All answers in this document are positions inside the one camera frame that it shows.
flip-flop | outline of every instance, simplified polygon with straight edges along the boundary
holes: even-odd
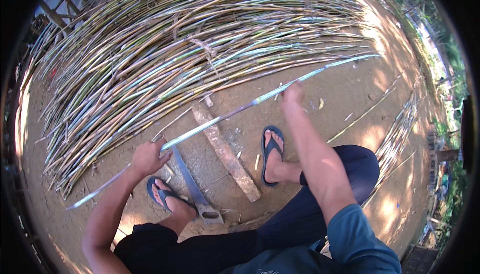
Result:
[[[267,127],[265,127],[263,129],[263,132],[262,132],[262,136],[261,136],[261,140],[262,140],[262,143],[261,143],[261,147],[262,147],[262,150],[261,150],[261,154],[263,155],[263,162],[264,162],[264,165],[263,165],[263,169],[262,169],[262,172],[261,172],[261,176],[262,176],[262,179],[261,181],[264,183],[264,185],[266,185],[267,187],[275,187],[278,182],[274,182],[274,183],[270,183],[270,182],[267,182],[265,180],[265,169],[267,169],[267,159],[268,159],[268,156],[270,154],[270,151],[272,151],[272,149],[276,149],[278,150],[278,152],[280,153],[280,156],[282,157],[282,161],[283,161],[283,151],[280,150],[280,146],[278,145],[278,143],[273,139],[273,138],[270,138],[270,141],[268,141],[268,144],[267,144],[267,147],[265,147],[265,131],[266,130],[270,130],[272,132],[274,132],[276,135],[278,135],[280,137],[280,139],[282,139],[282,141],[284,141],[284,144],[285,144],[285,140],[283,139],[283,134],[282,134],[282,131],[280,131],[280,129],[276,126],[273,126],[273,125],[269,125]]]
[[[186,202],[185,200],[181,199],[177,193],[173,192],[173,191],[169,191],[169,190],[162,190],[162,189],[159,189],[156,184],[155,184],[155,180],[161,180],[163,182],[163,184],[165,185],[165,187],[169,188],[169,189],[172,189],[163,179],[159,178],[159,177],[155,177],[155,176],[152,176],[150,177],[150,179],[147,181],[147,192],[148,192],[148,195],[150,195],[150,197],[153,199],[153,201],[160,205],[161,207],[163,207],[164,209],[166,209],[167,211],[169,212],[172,212],[169,208],[168,208],[168,205],[167,205],[167,201],[166,201],[166,198],[167,197],[173,197],[173,198],[177,198],[179,200],[182,200],[183,202],[185,202],[186,204],[188,204],[189,206],[193,207],[197,213],[197,216],[195,217],[195,219],[192,220],[192,222],[194,222],[197,218],[198,218],[198,210],[197,208],[195,207],[195,205],[191,205],[189,204],[188,202]],[[159,204],[158,201],[155,199],[155,197],[153,196],[153,190],[152,190],[152,184],[155,185],[156,189],[157,189],[157,192],[159,193],[158,195],[160,196],[160,200],[162,201],[162,204]]]

bundle of bamboo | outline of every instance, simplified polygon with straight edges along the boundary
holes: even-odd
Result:
[[[44,174],[64,198],[92,162],[189,101],[369,52],[358,42],[370,38],[341,31],[364,25],[354,0],[100,2],[37,73],[61,69],[41,118],[51,129]]]
[[[413,86],[413,91],[410,95],[410,99],[405,103],[403,109],[395,118],[395,121],[393,122],[390,130],[388,131],[385,139],[383,139],[383,142],[381,143],[380,147],[378,147],[377,152],[375,152],[380,167],[380,176],[378,177],[378,181],[375,184],[372,193],[370,194],[369,198],[363,203],[362,207],[365,207],[369,204],[370,200],[373,198],[373,196],[375,196],[377,190],[381,187],[381,184],[390,176],[391,173],[393,173],[394,170],[396,170],[400,166],[399,165],[395,169],[393,169],[398,160],[398,157],[401,155],[403,149],[405,148],[406,141],[411,131],[413,130],[413,127],[419,119],[418,105],[421,100],[418,97],[418,87],[419,80],[417,79]]]

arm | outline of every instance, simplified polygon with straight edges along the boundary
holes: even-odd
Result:
[[[300,82],[288,87],[283,97],[282,110],[297,147],[305,179],[328,225],[336,213],[357,201],[340,157],[322,140],[301,107],[303,87]]]
[[[171,151],[160,156],[165,139],[147,142],[135,150],[131,164],[107,189],[88,219],[82,247],[94,273],[130,273],[110,251],[110,244],[120,224],[123,208],[134,187],[146,176],[155,173],[170,159]]]

dirt ground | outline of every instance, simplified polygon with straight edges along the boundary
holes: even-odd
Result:
[[[365,21],[375,26],[363,30],[365,36],[374,37],[375,42],[364,41],[363,45],[381,50],[383,57],[370,58],[368,61],[348,63],[328,69],[305,82],[305,100],[303,107],[309,118],[324,139],[335,135],[346,127],[378,100],[393,80],[398,76],[396,90],[378,107],[357,124],[353,125],[331,145],[356,144],[375,151],[390,129],[395,116],[410,96],[413,83],[419,76],[418,63],[411,46],[405,38],[396,19],[376,0],[359,0],[365,5]],[[211,96],[214,106],[210,108],[215,117],[225,114],[237,106],[247,103],[289,81],[318,69],[322,64],[297,67],[263,77],[253,82],[215,93]],[[422,97],[426,89],[422,85]],[[95,205],[94,200],[71,211],[66,211],[90,191],[95,190],[113,175],[122,170],[130,161],[135,146],[151,140],[157,131],[169,123],[188,106],[167,115],[159,124],[129,140],[97,162],[97,169],[89,169],[80,180],[70,197],[63,201],[54,191],[47,192],[48,178],[41,178],[46,158],[45,141],[35,144],[40,138],[43,122],[37,123],[42,107],[52,94],[46,92],[45,85],[34,81],[29,94],[24,97],[21,129],[23,142],[22,166],[25,170],[25,188],[28,190],[28,203],[32,217],[37,224],[45,248],[61,272],[67,269],[71,273],[90,273],[87,260],[81,250],[81,238],[87,219]],[[313,110],[310,101],[318,107],[320,98],[324,99],[321,110]],[[418,228],[423,224],[427,209],[429,154],[426,142],[429,121],[435,113],[431,98],[427,95],[420,106],[420,120],[411,133],[402,157],[398,163],[417,150],[415,155],[402,165],[380,188],[374,199],[364,210],[370,224],[382,241],[390,246],[400,257],[408,244],[417,236]],[[255,170],[255,159],[261,153],[260,137],[263,127],[269,124],[278,126],[285,134],[285,160],[298,161],[291,134],[283,121],[278,102],[273,99],[260,106],[248,109],[219,124],[221,132],[235,153],[242,151],[240,161],[261,190],[261,198],[251,203],[237,186],[235,181],[216,156],[213,147],[205,135],[198,134],[181,143],[178,148],[207,200],[217,209],[222,209],[225,225],[205,226],[201,220],[187,225],[179,241],[200,234],[221,234],[233,223],[244,223],[270,210],[280,210],[300,189],[295,184],[279,184],[267,188],[261,182],[262,159]],[[197,125],[191,113],[182,117],[174,126],[166,129],[168,140],[185,133]],[[178,193],[189,195],[180,175],[176,162],[169,162],[177,173],[170,182]],[[165,169],[157,175],[167,178]],[[146,222],[158,222],[167,217],[167,213],[153,203],[145,192],[145,181],[133,192],[133,197],[123,212],[115,243],[132,232],[133,225]]]

fabric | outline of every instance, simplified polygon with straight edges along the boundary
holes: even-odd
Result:
[[[362,204],[379,176],[375,154],[357,145],[334,149],[344,164],[357,202]],[[196,236],[177,243],[172,230],[147,223],[135,225],[133,233],[118,243],[114,253],[134,274],[156,273],[159,268],[165,273],[218,273],[244,264],[266,250],[317,245],[327,235],[321,212],[308,186],[304,186],[259,229]]]
[[[328,240],[332,260],[298,246],[267,250],[221,273],[401,273],[397,255],[375,237],[360,205],[349,205],[332,218]]]

